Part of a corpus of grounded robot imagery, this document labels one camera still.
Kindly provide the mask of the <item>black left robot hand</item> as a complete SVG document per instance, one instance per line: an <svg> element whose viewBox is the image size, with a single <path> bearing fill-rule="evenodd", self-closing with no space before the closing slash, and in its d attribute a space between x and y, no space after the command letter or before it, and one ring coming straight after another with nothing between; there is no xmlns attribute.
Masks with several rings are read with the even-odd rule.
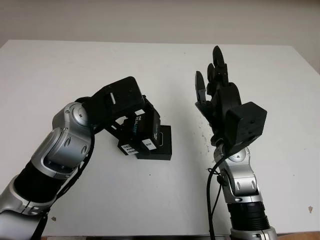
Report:
<svg viewBox="0 0 320 240"><path fill-rule="evenodd" d="M160 115L139 92L97 92L76 100L84 107L95 134L108 131L125 155L149 155L160 146Z"/></svg>

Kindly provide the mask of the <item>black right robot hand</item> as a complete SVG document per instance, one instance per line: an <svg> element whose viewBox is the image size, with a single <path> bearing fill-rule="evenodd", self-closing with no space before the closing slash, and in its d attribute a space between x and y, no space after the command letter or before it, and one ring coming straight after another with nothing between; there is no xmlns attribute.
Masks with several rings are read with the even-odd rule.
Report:
<svg viewBox="0 0 320 240"><path fill-rule="evenodd" d="M217 45L213 48L212 59L213 62L207 67L207 84L205 84L202 73L195 72L197 98L195 106L208 121L213 132L210 142L216 147L227 142L225 137L226 113L233 107L241 105L241 98L237 86L229 82L228 66Z"/></svg>

